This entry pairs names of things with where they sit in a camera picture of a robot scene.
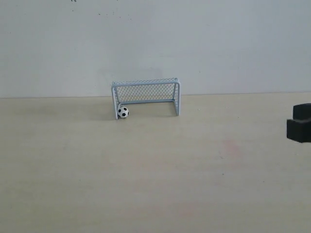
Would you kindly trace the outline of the small black white soccer ball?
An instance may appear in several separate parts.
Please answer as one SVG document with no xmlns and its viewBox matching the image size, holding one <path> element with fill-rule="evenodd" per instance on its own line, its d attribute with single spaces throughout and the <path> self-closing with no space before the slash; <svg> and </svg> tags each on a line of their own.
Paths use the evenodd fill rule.
<svg viewBox="0 0 311 233">
<path fill-rule="evenodd" d="M 117 113 L 118 118 L 127 118 L 129 116 L 129 109 L 125 106 L 121 106 Z"/>
</svg>

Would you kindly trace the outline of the white miniature soccer goal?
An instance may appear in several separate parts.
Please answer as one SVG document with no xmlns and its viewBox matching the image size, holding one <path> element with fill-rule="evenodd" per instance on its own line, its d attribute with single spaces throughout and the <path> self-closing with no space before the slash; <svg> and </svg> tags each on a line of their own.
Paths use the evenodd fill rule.
<svg viewBox="0 0 311 233">
<path fill-rule="evenodd" d="M 122 118 L 121 107 L 128 104 L 172 102 L 181 113 L 181 83 L 178 78 L 114 81 L 111 95 L 115 119 Z"/>
</svg>

